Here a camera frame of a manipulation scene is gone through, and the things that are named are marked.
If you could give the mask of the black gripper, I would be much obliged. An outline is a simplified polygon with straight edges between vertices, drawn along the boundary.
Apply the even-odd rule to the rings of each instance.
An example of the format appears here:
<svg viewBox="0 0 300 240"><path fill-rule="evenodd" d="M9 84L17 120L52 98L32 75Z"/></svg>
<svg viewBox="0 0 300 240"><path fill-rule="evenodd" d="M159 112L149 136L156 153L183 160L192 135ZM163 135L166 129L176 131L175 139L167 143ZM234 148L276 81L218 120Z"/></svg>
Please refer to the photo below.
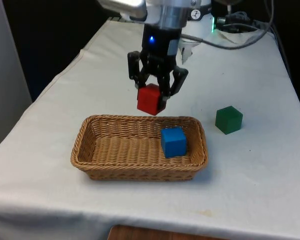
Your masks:
<svg viewBox="0 0 300 240"><path fill-rule="evenodd" d="M167 56L157 66L157 82L160 97L166 102L171 96L177 94L189 71L177 66L176 55L181 38L182 29L161 29L154 25L145 24L143 28L143 50L156 56ZM134 80L136 88L144 88L150 76L145 66L140 69L141 53L132 51L127 54L128 76Z"/></svg>

